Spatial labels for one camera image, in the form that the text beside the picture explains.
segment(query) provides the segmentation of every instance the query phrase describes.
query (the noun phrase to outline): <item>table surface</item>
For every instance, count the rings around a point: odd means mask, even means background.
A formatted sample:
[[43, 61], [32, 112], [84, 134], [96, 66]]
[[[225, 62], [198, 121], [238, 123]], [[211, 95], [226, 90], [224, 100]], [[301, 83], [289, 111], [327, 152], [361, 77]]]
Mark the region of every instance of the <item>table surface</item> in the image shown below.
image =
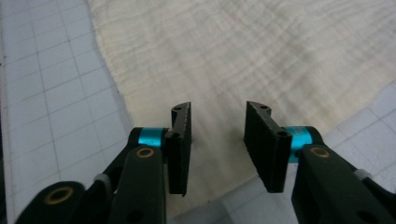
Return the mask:
[[[133, 124], [96, 46], [84, 0], [1, 0], [1, 102], [7, 218], [13, 223], [44, 187], [88, 187], [124, 148]], [[396, 189], [396, 81], [324, 140]], [[286, 190], [269, 194], [258, 177], [168, 223], [296, 223]]]

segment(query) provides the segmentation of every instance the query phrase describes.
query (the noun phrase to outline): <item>white cloth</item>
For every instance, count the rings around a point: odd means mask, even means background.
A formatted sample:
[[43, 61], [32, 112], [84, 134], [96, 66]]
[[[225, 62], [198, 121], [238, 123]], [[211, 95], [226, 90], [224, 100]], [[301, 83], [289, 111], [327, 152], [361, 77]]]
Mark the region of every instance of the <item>white cloth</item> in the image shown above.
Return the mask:
[[396, 6], [361, 0], [88, 0], [99, 48], [135, 126], [170, 127], [191, 101], [188, 193], [168, 216], [255, 175], [246, 100], [323, 133], [396, 77]]

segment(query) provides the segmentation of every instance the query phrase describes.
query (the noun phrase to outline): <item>wrinkled fabric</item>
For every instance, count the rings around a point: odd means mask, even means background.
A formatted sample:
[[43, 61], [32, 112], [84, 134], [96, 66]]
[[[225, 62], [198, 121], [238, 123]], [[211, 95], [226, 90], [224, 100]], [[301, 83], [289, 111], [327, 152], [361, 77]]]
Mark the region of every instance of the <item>wrinkled fabric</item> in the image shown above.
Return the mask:
[[171, 127], [191, 102], [191, 166], [175, 216], [256, 174], [246, 101], [322, 133], [396, 77], [394, 1], [88, 0], [106, 65], [135, 126]]

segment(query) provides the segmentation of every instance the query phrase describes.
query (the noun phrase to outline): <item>cream fabric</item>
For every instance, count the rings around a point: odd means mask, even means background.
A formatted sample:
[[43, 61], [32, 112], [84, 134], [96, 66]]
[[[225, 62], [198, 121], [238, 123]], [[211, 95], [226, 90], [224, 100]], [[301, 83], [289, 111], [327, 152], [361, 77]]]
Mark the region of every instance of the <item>cream fabric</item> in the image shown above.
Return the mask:
[[188, 194], [168, 216], [255, 175], [246, 100], [323, 133], [396, 76], [396, 7], [361, 0], [88, 0], [99, 48], [135, 126], [170, 127], [191, 101]]

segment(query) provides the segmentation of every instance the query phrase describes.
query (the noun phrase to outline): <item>cyan spacer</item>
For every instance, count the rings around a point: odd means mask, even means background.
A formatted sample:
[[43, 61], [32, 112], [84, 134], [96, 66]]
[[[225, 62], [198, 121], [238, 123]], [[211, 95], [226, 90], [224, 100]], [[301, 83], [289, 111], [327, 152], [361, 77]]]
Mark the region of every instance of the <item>cyan spacer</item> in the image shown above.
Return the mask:
[[143, 128], [139, 135], [139, 145], [161, 147], [163, 144], [163, 128]]
[[290, 126], [284, 128], [292, 135], [289, 162], [297, 163], [298, 158], [296, 157], [296, 152], [301, 150], [304, 145], [313, 143], [311, 133], [305, 126]]

